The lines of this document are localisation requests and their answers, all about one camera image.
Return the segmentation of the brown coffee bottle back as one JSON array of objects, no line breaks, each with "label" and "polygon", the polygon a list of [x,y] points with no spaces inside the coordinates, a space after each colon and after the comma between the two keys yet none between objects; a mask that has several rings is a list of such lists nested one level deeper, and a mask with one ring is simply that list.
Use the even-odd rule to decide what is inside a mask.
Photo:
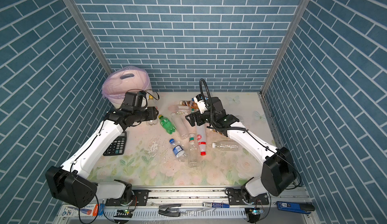
[{"label": "brown coffee bottle back", "polygon": [[179,103],[180,103],[180,105],[188,106],[191,109],[198,109],[199,108],[197,103],[193,100],[189,100],[189,101],[188,100],[181,100]]}]

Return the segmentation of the clear bottle blue cap label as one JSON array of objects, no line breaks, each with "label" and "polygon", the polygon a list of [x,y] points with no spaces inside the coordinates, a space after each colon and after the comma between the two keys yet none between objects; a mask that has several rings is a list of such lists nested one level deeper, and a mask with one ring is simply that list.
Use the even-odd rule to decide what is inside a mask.
[{"label": "clear bottle blue cap label", "polygon": [[176,139],[170,139],[169,140],[170,146],[172,147],[172,151],[176,159],[180,162],[184,162],[187,159],[187,155],[185,150],[182,147],[182,144],[179,140]]}]

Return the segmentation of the white bottle red cap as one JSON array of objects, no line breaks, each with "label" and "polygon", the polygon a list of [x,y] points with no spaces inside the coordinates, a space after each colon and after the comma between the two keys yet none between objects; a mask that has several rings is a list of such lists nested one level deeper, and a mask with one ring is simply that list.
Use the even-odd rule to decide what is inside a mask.
[{"label": "white bottle red cap", "polygon": [[201,156],[206,155],[206,127],[205,125],[196,126],[197,129],[197,142]]}]

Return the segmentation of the white red blue box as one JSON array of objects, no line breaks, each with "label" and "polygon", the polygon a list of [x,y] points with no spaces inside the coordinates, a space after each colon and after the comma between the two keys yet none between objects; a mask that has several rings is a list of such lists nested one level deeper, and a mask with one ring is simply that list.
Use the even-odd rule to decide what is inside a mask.
[{"label": "white red blue box", "polygon": [[80,215],[81,217],[95,217],[102,216],[102,210],[104,208],[103,204],[100,204],[97,207],[97,204],[89,204],[83,208],[78,208],[72,205],[63,205],[58,212],[59,217],[77,217]]}]

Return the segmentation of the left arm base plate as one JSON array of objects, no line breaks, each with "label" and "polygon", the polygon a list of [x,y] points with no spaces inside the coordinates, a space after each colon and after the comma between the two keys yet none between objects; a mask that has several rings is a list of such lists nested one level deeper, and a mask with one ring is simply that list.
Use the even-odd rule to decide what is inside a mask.
[{"label": "left arm base plate", "polygon": [[149,190],[147,189],[140,189],[140,190],[132,190],[128,197],[126,196],[121,197],[119,199],[108,199],[105,202],[106,206],[146,206],[148,197],[149,197]]}]

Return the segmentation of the black calculator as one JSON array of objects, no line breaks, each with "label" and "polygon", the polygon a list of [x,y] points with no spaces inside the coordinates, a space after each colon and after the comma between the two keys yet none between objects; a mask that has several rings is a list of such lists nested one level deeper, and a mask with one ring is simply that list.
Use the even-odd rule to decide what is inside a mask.
[{"label": "black calculator", "polygon": [[103,156],[119,156],[123,155],[127,143],[127,133],[124,131],[121,133],[105,150]]}]

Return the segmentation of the black pliers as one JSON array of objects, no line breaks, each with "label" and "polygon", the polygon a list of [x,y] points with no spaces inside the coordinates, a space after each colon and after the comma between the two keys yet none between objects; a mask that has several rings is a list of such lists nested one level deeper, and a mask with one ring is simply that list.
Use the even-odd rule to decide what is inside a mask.
[{"label": "black pliers", "polygon": [[165,217],[179,217],[180,211],[179,208],[181,204],[166,204],[160,205],[158,209],[158,214]]}]

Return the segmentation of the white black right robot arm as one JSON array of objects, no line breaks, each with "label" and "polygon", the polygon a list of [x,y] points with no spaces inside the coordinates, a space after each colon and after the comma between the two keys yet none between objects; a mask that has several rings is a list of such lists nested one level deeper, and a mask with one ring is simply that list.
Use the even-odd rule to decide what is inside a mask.
[{"label": "white black right robot arm", "polygon": [[219,98],[197,95],[193,100],[199,109],[185,117],[191,126],[209,124],[218,133],[236,141],[262,164],[261,174],[241,187],[247,202],[264,193],[279,196],[296,180],[296,169],[287,148],[277,148],[256,136],[237,117],[226,113]]}]

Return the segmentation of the green soda bottle yellow cap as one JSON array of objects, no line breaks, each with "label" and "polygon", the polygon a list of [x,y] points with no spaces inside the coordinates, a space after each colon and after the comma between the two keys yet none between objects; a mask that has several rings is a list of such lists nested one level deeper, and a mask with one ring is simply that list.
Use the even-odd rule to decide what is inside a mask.
[{"label": "green soda bottle yellow cap", "polygon": [[173,134],[174,132],[176,132],[174,124],[167,117],[159,115],[158,118],[160,120],[161,126],[166,130],[168,134]]}]

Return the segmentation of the blue black hand tool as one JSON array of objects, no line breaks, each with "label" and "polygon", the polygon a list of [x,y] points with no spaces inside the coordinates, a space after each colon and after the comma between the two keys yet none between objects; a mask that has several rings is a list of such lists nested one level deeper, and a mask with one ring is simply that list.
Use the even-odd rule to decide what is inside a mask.
[{"label": "blue black hand tool", "polygon": [[285,212],[298,213],[309,215],[315,211],[315,207],[310,203],[295,203],[295,202],[276,202],[277,209]]}]

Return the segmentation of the cream bin with pink liner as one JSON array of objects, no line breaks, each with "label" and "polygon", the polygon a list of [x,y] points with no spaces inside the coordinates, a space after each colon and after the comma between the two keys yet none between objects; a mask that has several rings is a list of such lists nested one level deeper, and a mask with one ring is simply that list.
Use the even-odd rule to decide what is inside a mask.
[{"label": "cream bin with pink liner", "polygon": [[150,78],[144,69],[127,66],[109,75],[102,85],[102,95],[119,109],[126,92],[137,93],[151,89]]}]

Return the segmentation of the clear bottle green white cap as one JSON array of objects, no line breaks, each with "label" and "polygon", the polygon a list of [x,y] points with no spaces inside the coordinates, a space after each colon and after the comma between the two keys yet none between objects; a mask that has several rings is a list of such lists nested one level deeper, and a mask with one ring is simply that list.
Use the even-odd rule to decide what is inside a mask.
[{"label": "clear bottle green white cap", "polygon": [[191,133],[188,137],[188,165],[191,168],[198,166],[199,151],[195,142],[196,135]]}]

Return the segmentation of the long clear plastic bottle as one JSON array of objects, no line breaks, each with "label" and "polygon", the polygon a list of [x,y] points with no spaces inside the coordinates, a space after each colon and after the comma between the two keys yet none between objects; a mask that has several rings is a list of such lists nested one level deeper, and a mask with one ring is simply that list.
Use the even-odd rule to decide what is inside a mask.
[{"label": "long clear plastic bottle", "polygon": [[172,118],[172,122],[173,122],[177,132],[179,133],[180,137],[182,139],[187,138],[188,137],[188,130],[182,121],[182,117],[179,114],[172,112],[171,118]]}]

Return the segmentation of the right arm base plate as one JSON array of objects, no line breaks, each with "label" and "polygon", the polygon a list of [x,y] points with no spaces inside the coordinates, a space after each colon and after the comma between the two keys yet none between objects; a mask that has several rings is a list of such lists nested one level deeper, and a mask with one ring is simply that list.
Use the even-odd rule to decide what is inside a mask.
[{"label": "right arm base plate", "polygon": [[240,188],[225,188],[224,190],[229,205],[269,205],[269,197],[267,194],[260,194],[256,197],[251,197],[246,190]]}]

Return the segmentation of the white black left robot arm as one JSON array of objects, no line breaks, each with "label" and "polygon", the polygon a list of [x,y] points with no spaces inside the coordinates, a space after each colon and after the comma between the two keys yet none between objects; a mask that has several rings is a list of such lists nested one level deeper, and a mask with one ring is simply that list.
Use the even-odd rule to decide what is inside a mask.
[{"label": "white black left robot arm", "polygon": [[92,200],[114,199],[120,205],[130,205],[134,200],[131,184],[115,180],[114,183],[93,183],[87,178],[110,144],[134,123],[155,120],[156,107],[133,111],[107,112],[92,136],[59,167],[51,166],[45,173],[53,198],[83,208]]}]

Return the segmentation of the clear bottle red label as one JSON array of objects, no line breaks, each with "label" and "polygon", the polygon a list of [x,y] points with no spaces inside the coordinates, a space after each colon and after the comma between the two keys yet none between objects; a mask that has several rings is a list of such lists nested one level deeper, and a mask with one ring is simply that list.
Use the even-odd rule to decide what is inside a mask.
[{"label": "clear bottle red label", "polygon": [[[151,95],[148,95],[148,110],[157,109],[157,101]],[[146,124],[148,126],[156,126],[158,124],[158,118],[154,120],[147,121]]]}]

